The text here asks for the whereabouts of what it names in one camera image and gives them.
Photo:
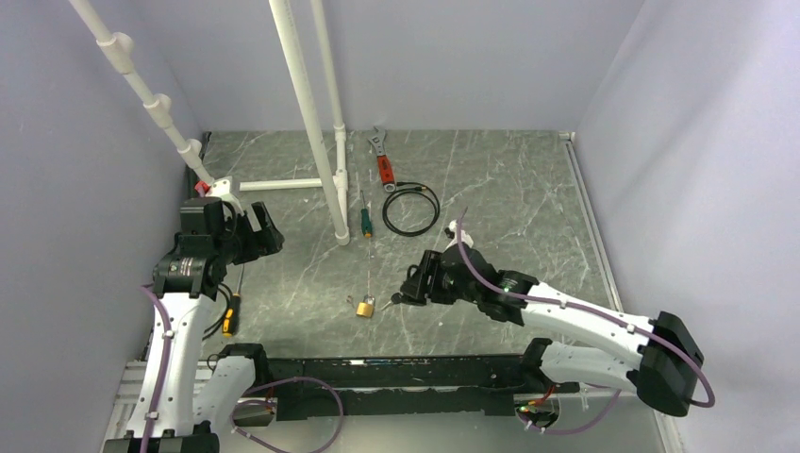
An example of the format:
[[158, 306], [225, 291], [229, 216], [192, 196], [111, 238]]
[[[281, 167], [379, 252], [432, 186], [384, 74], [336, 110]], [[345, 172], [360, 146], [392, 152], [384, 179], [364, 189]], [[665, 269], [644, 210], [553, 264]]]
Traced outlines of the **black head key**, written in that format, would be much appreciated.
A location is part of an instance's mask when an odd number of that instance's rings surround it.
[[393, 306], [396, 306], [396, 305], [400, 305], [404, 301], [405, 301], [405, 297], [401, 293], [394, 293], [394, 294], [392, 294], [390, 300], [387, 303], [385, 303], [381, 307], [380, 310], [384, 311], [384, 310], [386, 310], [386, 309], [388, 309], [390, 307], [393, 307]]

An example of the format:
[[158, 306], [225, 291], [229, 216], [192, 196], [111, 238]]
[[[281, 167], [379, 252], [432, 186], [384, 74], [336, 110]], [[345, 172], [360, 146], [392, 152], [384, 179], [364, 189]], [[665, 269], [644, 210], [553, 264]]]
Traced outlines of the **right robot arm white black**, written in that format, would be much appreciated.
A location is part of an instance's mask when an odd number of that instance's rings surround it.
[[568, 295], [533, 276], [497, 270], [469, 246], [427, 250], [392, 296], [395, 304], [474, 304], [490, 319], [550, 330], [573, 339], [530, 341], [520, 379], [532, 392], [586, 383], [635, 394], [655, 411], [684, 417], [716, 402], [705, 361], [683, 321], [627, 314]]

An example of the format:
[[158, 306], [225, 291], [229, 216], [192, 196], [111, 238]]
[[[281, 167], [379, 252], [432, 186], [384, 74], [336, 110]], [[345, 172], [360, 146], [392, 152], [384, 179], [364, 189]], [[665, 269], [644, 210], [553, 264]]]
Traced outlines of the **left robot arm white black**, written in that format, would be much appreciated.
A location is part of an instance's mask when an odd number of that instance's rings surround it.
[[243, 395], [263, 394], [271, 370], [259, 344], [227, 347], [201, 390], [202, 345], [230, 264], [278, 253], [284, 237], [261, 202], [237, 211], [220, 197], [195, 197], [179, 210], [172, 249], [143, 287], [154, 307], [152, 341], [135, 408], [106, 452], [218, 452], [220, 435]]

